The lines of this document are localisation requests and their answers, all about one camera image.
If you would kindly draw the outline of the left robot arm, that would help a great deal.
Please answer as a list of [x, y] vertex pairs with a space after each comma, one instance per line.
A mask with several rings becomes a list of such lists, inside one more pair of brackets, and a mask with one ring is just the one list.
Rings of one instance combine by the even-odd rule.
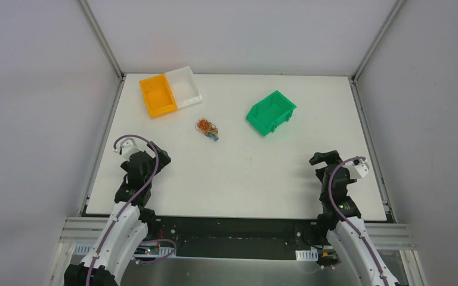
[[138, 135], [124, 135], [114, 151], [124, 158], [125, 171], [115, 193], [114, 206], [102, 233], [77, 265], [69, 265], [63, 275], [65, 285], [120, 285], [131, 257], [143, 241], [158, 233], [154, 210], [146, 207], [154, 177], [171, 162], [168, 153], [152, 141], [146, 145], [154, 153], [138, 148]]

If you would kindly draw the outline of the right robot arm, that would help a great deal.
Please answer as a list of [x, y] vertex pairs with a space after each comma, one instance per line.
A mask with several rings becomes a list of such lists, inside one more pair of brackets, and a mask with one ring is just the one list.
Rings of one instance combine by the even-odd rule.
[[322, 214], [317, 217], [314, 236], [322, 244], [330, 244], [341, 262], [349, 267], [357, 285], [399, 285], [367, 232], [361, 212], [348, 194], [348, 185], [368, 175], [365, 157], [342, 160], [338, 151], [316, 152], [309, 160], [321, 182]]

